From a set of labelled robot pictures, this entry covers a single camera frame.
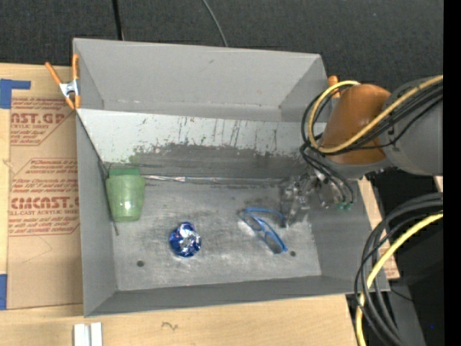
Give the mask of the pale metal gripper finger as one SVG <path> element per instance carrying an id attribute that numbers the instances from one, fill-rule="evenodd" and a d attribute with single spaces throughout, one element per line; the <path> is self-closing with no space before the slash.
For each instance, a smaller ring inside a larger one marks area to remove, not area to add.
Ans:
<path id="1" fill-rule="evenodd" d="M 286 226 L 290 214 L 290 196 L 282 194 L 280 198 L 280 213 L 283 215 L 282 226 Z"/>
<path id="2" fill-rule="evenodd" d="M 294 226 L 295 224 L 302 221 L 304 216 L 304 206 L 305 198 L 295 198 L 293 200 L 286 218 L 286 227 Z"/>

